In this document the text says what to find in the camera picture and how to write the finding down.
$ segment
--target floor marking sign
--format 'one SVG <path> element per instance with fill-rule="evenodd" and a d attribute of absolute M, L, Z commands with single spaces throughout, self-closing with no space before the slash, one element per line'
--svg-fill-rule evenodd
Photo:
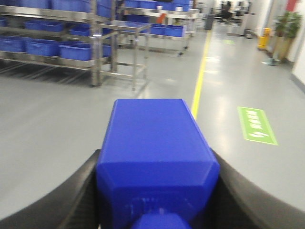
<path fill-rule="evenodd" d="M 275 135 L 263 110 L 239 106 L 238 113 L 246 140 L 277 145 Z"/>
<path fill-rule="evenodd" d="M 235 44 L 235 42 L 232 40 L 224 40 L 224 43 L 225 44 Z"/>

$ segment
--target blue plastic bin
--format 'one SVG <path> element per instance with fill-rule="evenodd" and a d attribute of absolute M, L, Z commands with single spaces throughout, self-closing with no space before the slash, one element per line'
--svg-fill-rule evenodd
<path fill-rule="evenodd" d="M 90 44 L 64 44 L 60 45 L 61 57 L 71 60 L 91 60 L 92 49 Z"/>
<path fill-rule="evenodd" d="M 50 32 L 61 32 L 63 30 L 63 24 L 57 21 L 46 21 L 43 25 L 43 30 Z"/>
<path fill-rule="evenodd" d="M 140 0 L 125 0 L 125 7 L 140 8 Z"/>
<path fill-rule="evenodd" d="M 21 0 L 23 7 L 51 9 L 51 0 Z"/>
<path fill-rule="evenodd" d="M 108 228 L 127 228 L 161 209 L 189 222 L 206 207 L 218 174 L 183 100 L 117 100 L 96 165 L 100 222 L 110 217 Z"/>
<path fill-rule="evenodd" d="M 22 6 L 21 0 L 3 0 L 2 2 L 6 6 Z"/>
<path fill-rule="evenodd" d="M 46 23 L 46 21 L 30 20 L 30 21 L 26 21 L 24 23 L 24 25 L 25 25 L 25 28 L 28 30 L 43 30 L 45 23 Z"/>
<path fill-rule="evenodd" d="M 157 8 L 157 2 L 156 1 L 142 0 L 142 1 L 140 1 L 140 8 L 156 9 Z"/>
<path fill-rule="evenodd" d="M 149 16 L 145 16 L 145 15 L 129 14 L 126 15 L 126 19 L 127 21 L 149 23 Z"/>
<path fill-rule="evenodd" d="M 111 46 L 103 45 L 103 57 L 111 56 Z"/>
<path fill-rule="evenodd" d="M 98 5 L 102 5 L 103 7 L 107 7 L 109 9 L 111 9 L 112 6 L 112 0 L 98 0 L 97 1 Z"/>
<path fill-rule="evenodd" d="M 97 15 L 101 17 L 111 18 L 111 9 L 102 5 L 97 5 Z"/>
<path fill-rule="evenodd" d="M 166 27 L 166 25 L 152 24 L 151 34 L 164 35 L 165 34 L 165 27 Z"/>
<path fill-rule="evenodd" d="M 70 29 L 70 34 L 77 36 L 90 36 L 90 28 L 84 25 L 76 25 L 72 29 Z"/>
<path fill-rule="evenodd" d="M 52 9 L 90 12 L 90 0 L 52 0 Z"/>
<path fill-rule="evenodd" d="M 59 43 L 52 40 L 33 39 L 26 41 L 26 52 L 40 56 L 59 56 Z"/>
<path fill-rule="evenodd" d="M 8 21 L 6 18 L 0 18 L 0 27 L 6 27 L 8 25 Z"/>
<path fill-rule="evenodd" d="M 0 50 L 6 52 L 25 52 L 23 37 L 0 36 Z"/>
<path fill-rule="evenodd" d="M 182 4 L 173 4 L 173 10 L 176 9 L 176 7 L 182 7 L 183 11 L 190 11 L 190 9 L 193 7 L 192 5 L 182 5 Z"/>
<path fill-rule="evenodd" d="M 174 4 L 182 4 L 182 5 L 190 5 L 191 1 L 190 0 L 173 0 L 172 3 L 174 3 Z"/>
<path fill-rule="evenodd" d="M 162 10 L 173 10 L 173 4 L 171 2 L 159 1 L 157 6 L 162 6 Z"/>
<path fill-rule="evenodd" d="M 167 25 L 164 35 L 172 37 L 183 37 L 185 33 L 185 27 L 179 25 Z"/>

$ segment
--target metal shelving unit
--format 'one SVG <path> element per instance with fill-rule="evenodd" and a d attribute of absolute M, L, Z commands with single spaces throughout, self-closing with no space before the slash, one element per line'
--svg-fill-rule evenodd
<path fill-rule="evenodd" d="M 48 32 L 48 31 L 35 31 L 27 30 L 21 28 L 9 28 L 9 27 L 0 27 L 0 31 L 3 32 L 15 32 L 17 34 L 34 34 L 40 36 L 49 36 L 49 37 L 60 37 L 64 40 L 85 40 L 91 42 L 92 44 L 92 60 L 90 61 L 78 61 L 78 60 L 69 60 L 60 57 L 47 57 L 47 56 L 38 56 L 31 55 L 26 53 L 17 53 L 17 52 L 3 52 L 0 51 L 0 58 L 6 60 L 20 61 L 26 63 L 37 63 L 42 65 L 52 65 L 60 67 L 68 67 L 82 70 L 91 71 L 91 85 L 99 86 L 100 85 L 100 62 L 110 61 L 110 58 L 101 58 L 99 55 L 98 48 L 100 47 L 99 36 L 101 35 L 99 23 L 105 22 L 108 19 L 96 15 L 96 1 L 91 1 L 91 12 L 75 12 L 75 11 L 63 11 L 63 10 L 49 10 L 49 9 L 37 9 L 37 8 L 28 8 L 28 7 L 15 7 L 15 6 L 0 6 L 0 15 L 3 16 L 16 16 L 23 18 L 37 18 L 37 19 L 49 19 L 57 21 L 72 21 L 72 22 L 85 22 L 91 25 L 91 36 L 82 37 L 82 36 L 73 36 L 67 34 L 67 31 L 63 32 Z"/>
<path fill-rule="evenodd" d="M 131 78 L 132 79 L 132 89 L 135 90 L 136 80 L 139 78 L 139 75 L 143 73 L 143 78 L 147 77 L 147 63 L 148 63 L 148 43 L 150 37 L 150 24 L 147 23 L 138 23 L 138 22 L 128 22 L 128 21 L 117 21 L 112 20 L 106 23 L 102 23 L 99 25 L 101 28 L 111 29 L 112 32 L 105 36 L 100 37 L 101 40 L 105 40 L 111 37 L 112 43 L 112 62 L 111 62 L 111 71 L 100 71 L 101 76 L 111 76 L 111 77 L 120 77 L 120 78 Z M 133 63 L 126 62 L 118 62 L 117 60 L 117 37 L 120 33 L 129 33 L 134 36 L 134 52 L 133 52 Z M 145 36 L 145 55 L 144 55 L 144 63 L 138 64 L 138 38 L 139 36 Z M 103 65 L 107 60 L 101 60 L 101 64 Z M 132 67 L 132 74 L 121 74 L 117 71 L 117 66 L 130 66 Z"/>
<path fill-rule="evenodd" d="M 132 7 L 120 7 L 120 10 L 127 10 L 132 14 L 145 15 L 150 17 L 159 17 L 161 14 L 165 13 L 168 18 L 168 24 L 172 23 L 172 19 L 184 19 L 187 21 L 187 31 L 183 37 L 174 36 L 163 36 L 151 34 L 151 37 L 158 39 L 167 39 L 172 41 L 181 41 L 181 50 L 179 50 L 178 55 L 181 56 L 185 50 L 188 49 L 189 40 L 195 34 L 195 20 L 199 17 L 199 10 L 192 9 L 188 12 L 186 11 L 171 11 L 171 10 L 154 10 L 154 9 L 143 9 L 143 8 L 132 8 Z M 154 51 L 165 52 L 166 48 L 151 48 Z"/>

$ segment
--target black curved panel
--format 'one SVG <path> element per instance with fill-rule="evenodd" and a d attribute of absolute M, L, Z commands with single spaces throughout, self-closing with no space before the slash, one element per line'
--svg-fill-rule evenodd
<path fill-rule="evenodd" d="M 1 229 L 98 228 L 95 165 L 100 150 L 45 197 L 0 221 Z"/>

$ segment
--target epoxy floor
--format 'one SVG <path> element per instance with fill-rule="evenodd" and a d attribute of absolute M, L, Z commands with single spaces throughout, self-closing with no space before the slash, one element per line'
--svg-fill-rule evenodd
<path fill-rule="evenodd" d="M 261 63 L 266 55 L 256 39 L 226 30 L 213 30 L 198 125 L 220 157 L 222 176 L 249 212 L 260 212 L 260 223 L 289 228 L 297 219 L 305 225 L 305 94 L 288 65 Z M 191 107 L 206 35 L 198 32 L 180 58 L 150 52 L 148 84 L 139 90 L 139 81 L 135 92 L 130 81 L 114 78 L 100 88 L 48 82 L 78 71 L 30 64 L 0 70 L 0 219 L 46 195 L 101 147 L 116 99 L 182 98 Z M 120 50 L 120 59 L 130 53 Z M 9 64 L 2 61 L 2 70 Z M 44 78 L 24 79 L 39 74 Z M 263 109 L 278 146 L 244 140 L 238 106 Z M 274 205 L 285 214 L 273 213 Z"/>

